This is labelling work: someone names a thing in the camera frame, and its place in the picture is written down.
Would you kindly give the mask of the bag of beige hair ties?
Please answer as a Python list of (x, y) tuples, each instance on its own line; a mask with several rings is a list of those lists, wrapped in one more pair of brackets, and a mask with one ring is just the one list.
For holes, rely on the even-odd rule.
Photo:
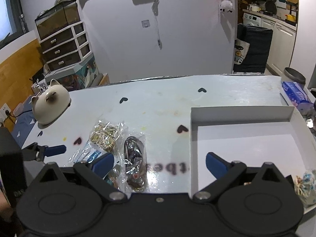
[(127, 131), (128, 127), (124, 121), (115, 123), (99, 120), (94, 125), (88, 140), (101, 151), (118, 156)]

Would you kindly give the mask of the bag of dark hair ties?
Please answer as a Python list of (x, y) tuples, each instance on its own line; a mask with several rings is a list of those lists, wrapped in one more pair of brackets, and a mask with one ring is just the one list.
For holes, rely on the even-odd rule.
[(129, 132), (123, 142), (125, 182), (134, 193), (142, 193), (148, 186), (145, 141), (143, 134)]

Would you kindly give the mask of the blue white packet bag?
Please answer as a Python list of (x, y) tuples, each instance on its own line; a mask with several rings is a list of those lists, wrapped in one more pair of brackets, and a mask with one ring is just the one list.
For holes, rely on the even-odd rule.
[(101, 149), (97, 144), (87, 141), (85, 146), (78, 149), (68, 160), (68, 165), (74, 165), (81, 161), (91, 163), (95, 159), (104, 155), (106, 152)]

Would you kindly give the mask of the white cat-shaped ceramic holder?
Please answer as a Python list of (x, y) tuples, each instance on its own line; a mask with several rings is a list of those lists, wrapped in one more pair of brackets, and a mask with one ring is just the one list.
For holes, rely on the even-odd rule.
[(40, 125), (49, 125), (71, 105), (70, 94), (57, 80), (49, 86), (39, 86), (40, 92), (31, 98), (32, 112)]

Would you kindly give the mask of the white tray box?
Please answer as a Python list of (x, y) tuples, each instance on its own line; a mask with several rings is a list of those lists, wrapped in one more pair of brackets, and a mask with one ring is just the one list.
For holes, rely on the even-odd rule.
[(191, 109), (190, 194), (215, 181), (206, 155), (249, 167), (273, 162), (284, 176), (315, 168), (315, 139), (294, 106), (211, 106)]

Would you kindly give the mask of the blue tissue pack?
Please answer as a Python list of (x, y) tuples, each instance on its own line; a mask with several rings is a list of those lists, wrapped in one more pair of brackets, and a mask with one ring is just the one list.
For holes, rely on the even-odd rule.
[(297, 82), (283, 81), (282, 88), (291, 100), (293, 106), (295, 106), (300, 112), (312, 109), (313, 103), (308, 98), (306, 92), (303, 91), (300, 84)]

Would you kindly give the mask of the white drawer cabinet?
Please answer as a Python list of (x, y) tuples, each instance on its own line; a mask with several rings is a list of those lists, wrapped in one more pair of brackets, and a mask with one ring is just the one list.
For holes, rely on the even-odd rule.
[(50, 71), (82, 63), (93, 52), (83, 21), (69, 25), (40, 41)]

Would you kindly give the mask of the dark blue laundry hamper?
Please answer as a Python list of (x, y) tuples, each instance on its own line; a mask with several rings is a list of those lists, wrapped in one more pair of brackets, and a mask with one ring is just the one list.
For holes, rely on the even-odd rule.
[(261, 73), (266, 64), (271, 48), (273, 30), (265, 27), (238, 24), (237, 39), (250, 44), (249, 50), (240, 65), (233, 65), (235, 73)]

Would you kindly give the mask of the grey metal tin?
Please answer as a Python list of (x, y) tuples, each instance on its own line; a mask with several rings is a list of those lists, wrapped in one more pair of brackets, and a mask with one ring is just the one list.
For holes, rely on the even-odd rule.
[(286, 82), (296, 82), (302, 88), (304, 88), (306, 84), (306, 78), (299, 71), (292, 69), (291, 67), (286, 67), (283, 70), (281, 80)]

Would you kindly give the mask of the white tote bag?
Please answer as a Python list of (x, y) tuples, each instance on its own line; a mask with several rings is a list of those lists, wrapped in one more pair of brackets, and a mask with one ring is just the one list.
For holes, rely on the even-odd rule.
[(249, 50), (250, 44), (240, 39), (235, 40), (234, 64), (240, 65), (245, 59)]

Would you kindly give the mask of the glass terrarium tank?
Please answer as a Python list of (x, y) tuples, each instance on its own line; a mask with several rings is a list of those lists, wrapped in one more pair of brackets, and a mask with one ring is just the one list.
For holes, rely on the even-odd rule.
[(40, 40), (80, 21), (76, 0), (63, 1), (35, 19)]

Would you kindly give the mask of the white washing machine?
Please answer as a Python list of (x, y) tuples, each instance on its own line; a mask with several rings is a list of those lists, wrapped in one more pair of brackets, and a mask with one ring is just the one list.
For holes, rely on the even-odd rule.
[(261, 18), (247, 12), (243, 14), (243, 24), (246, 26), (261, 26)]

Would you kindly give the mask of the white plush sheep toy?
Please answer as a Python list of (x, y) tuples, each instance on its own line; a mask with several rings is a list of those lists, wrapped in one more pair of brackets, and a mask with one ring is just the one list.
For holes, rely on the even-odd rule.
[(229, 12), (232, 13), (233, 12), (233, 4), (231, 1), (229, 0), (223, 0), (220, 3), (220, 11), (221, 12)]

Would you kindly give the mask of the white wall socket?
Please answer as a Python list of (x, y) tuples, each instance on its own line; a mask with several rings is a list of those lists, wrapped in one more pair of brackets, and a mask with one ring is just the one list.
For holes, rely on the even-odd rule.
[(11, 109), (6, 103), (4, 103), (1, 107), (1, 118), (3, 121), (11, 118)]

